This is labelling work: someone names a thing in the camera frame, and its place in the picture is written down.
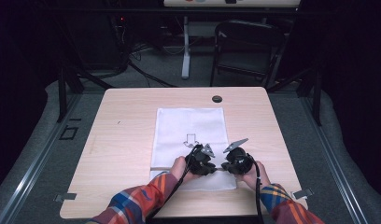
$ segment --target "metal rail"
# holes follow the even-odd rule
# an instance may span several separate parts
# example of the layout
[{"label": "metal rail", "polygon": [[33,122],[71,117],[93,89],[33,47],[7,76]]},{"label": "metal rail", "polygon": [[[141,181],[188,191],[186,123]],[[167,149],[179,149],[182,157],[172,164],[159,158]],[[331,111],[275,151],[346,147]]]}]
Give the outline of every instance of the metal rail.
[{"label": "metal rail", "polygon": [[313,118],[313,115],[311,113],[311,107],[312,107],[311,103],[305,97],[301,98],[301,103],[302,103],[304,111],[306,112],[307,118],[309,119],[314,130],[316,131],[316,134],[318,135],[319,140],[323,146],[323,154],[325,156],[325,159],[327,160],[328,166],[332,172],[336,185],[340,193],[342,194],[342,197],[347,206],[348,212],[353,218],[354,223],[367,224],[368,220],[366,219],[366,216],[363,214],[360,208],[360,204],[357,201],[357,198],[353,192],[353,189],[347,182],[346,176],[342,170],[342,167],[339,161],[336,159],[335,153],[332,150],[332,146],[329,140],[327,139],[324,133],[324,130],[322,129],[321,126],[318,126],[316,124]]},{"label": "metal rail", "polygon": [[51,151],[53,150],[55,140],[65,128],[65,124],[69,120],[72,112],[75,110],[80,98],[81,95],[79,94],[75,94],[73,97],[71,97],[71,100],[68,104],[68,113],[63,118],[62,122],[56,123],[46,144],[28,168],[27,172],[21,180],[21,183],[18,185],[9,202],[7,203],[7,206],[5,206],[3,212],[1,213],[0,224],[12,223],[15,220],[16,215],[20,212],[21,207],[27,199],[28,194],[32,190],[36,180],[38,179],[46,162],[48,161]]}]

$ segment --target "white cloth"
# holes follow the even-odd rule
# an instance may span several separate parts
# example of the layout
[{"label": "white cloth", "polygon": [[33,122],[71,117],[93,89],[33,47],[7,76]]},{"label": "white cloth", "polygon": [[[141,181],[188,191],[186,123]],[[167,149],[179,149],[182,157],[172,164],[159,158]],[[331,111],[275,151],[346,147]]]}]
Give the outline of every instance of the white cloth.
[{"label": "white cloth", "polygon": [[[222,108],[159,108],[157,111],[155,139],[153,142],[150,178],[171,168],[179,156],[187,156],[197,143],[209,144],[215,158],[211,163],[220,168],[229,145]],[[183,184],[179,190],[223,190],[235,189],[233,175],[216,171]]]}]

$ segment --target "shirt sleeve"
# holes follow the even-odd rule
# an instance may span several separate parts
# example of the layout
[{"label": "shirt sleeve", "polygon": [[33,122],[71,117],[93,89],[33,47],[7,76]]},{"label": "shirt sleeve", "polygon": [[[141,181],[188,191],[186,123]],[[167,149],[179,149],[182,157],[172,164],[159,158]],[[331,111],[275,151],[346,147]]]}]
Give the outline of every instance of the shirt sleeve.
[{"label": "shirt sleeve", "polygon": [[294,202],[281,185],[264,187],[261,190],[261,201],[277,224],[324,223],[303,205]]},{"label": "shirt sleeve", "polygon": [[87,222],[92,223],[145,223],[152,211],[162,207],[177,183],[172,174],[161,174],[149,184],[125,189],[116,194],[107,209]]}]

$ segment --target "black chair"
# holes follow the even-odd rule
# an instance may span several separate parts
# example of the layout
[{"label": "black chair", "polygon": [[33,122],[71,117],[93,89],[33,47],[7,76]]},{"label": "black chair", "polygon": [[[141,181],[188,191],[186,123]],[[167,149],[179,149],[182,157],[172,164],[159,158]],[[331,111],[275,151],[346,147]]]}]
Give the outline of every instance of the black chair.
[{"label": "black chair", "polygon": [[216,69],[255,77],[265,88],[285,42],[273,25],[249,21],[224,21],[215,29],[215,52],[210,86]]}]

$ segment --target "black cable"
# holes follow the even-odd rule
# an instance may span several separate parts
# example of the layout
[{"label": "black cable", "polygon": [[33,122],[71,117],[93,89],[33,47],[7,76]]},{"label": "black cable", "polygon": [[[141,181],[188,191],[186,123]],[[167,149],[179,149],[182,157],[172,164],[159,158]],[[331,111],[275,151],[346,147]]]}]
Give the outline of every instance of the black cable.
[{"label": "black cable", "polygon": [[263,216],[261,212],[261,173],[260,168],[258,167],[258,164],[254,161],[254,159],[251,157],[252,161],[255,164],[255,169],[257,171],[257,186],[255,188],[255,204],[257,205],[257,212],[258,212],[258,223],[263,224]]},{"label": "black cable", "polygon": [[[179,178],[178,182],[176,182],[176,185],[174,186],[173,190],[171,191],[170,195],[167,197],[167,199],[164,201],[164,204],[165,205],[168,200],[171,198],[171,196],[173,196],[173,194],[178,190],[179,186],[181,186],[182,182],[184,182],[184,178],[185,178],[185,175],[187,175],[188,171],[191,169],[191,165],[190,165],[190,160],[191,160],[191,154],[193,153],[193,151],[195,150],[195,148],[193,148],[188,156],[188,160],[187,160],[187,165],[185,166],[185,169],[184,169],[184,173],[182,173],[182,176],[181,178]],[[161,209],[163,208],[160,207],[160,208],[157,208],[155,211],[153,211],[151,214],[149,214],[146,218],[146,222],[148,223],[148,220],[150,220],[151,218],[155,217],[156,214],[158,214],[159,211],[161,211]]]},{"label": "black cable", "polygon": [[144,72],[143,70],[141,70],[139,67],[137,67],[135,64],[133,64],[133,62],[131,60],[129,60],[128,64],[137,72],[139,72],[141,75],[143,75],[144,77],[146,78],[149,78],[151,80],[154,80],[156,82],[158,82],[159,84],[161,84],[163,87],[176,87],[175,85],[172,85],[172,84],[169,84],[159,78],[156,78],[146,72]]}]

